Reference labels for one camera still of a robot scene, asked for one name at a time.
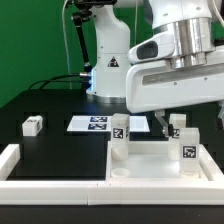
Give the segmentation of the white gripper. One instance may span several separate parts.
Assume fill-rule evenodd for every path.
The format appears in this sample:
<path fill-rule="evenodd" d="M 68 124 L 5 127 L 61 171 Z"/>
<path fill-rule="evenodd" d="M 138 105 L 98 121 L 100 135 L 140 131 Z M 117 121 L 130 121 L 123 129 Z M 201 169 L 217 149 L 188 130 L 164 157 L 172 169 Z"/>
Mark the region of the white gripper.
<path fill-rule="evenodd" d="M 158 56 L 141 60 L 127 73 L 127 109 L 132 113 L 155 111 L 162 133 L 171 137 L 173 126 L 165 121 L 165 111 L 160 109 L 220 101 L 218 127 L 224 129 L 224 45 L 207 54 L 205 65 L 172 70 L 168 60 L 174 52 L 171 33 L 156 34 L 133 47 L 130 60 L 137 60 L 137 49 L 150 43 L 157 45 Z"/>

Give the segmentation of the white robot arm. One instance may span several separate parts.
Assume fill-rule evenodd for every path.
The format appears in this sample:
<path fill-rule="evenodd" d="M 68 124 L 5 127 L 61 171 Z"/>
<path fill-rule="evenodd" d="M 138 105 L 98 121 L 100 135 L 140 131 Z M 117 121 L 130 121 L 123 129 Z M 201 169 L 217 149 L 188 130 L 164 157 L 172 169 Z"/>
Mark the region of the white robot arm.
<path fill-rule="evenodd" d="M 217 101 L 224 127 L 224 44 L 217 46 L 212 37 L 223 0 L 118 0 L 118 5 L 135 1 L 144 7 L 153 36 L 134 47 L 111 6 L 92 9 L 98 59 L 87 96 L 124 102 L 132 113 L 153 111 L 165 130 L 164 109 Z"/>

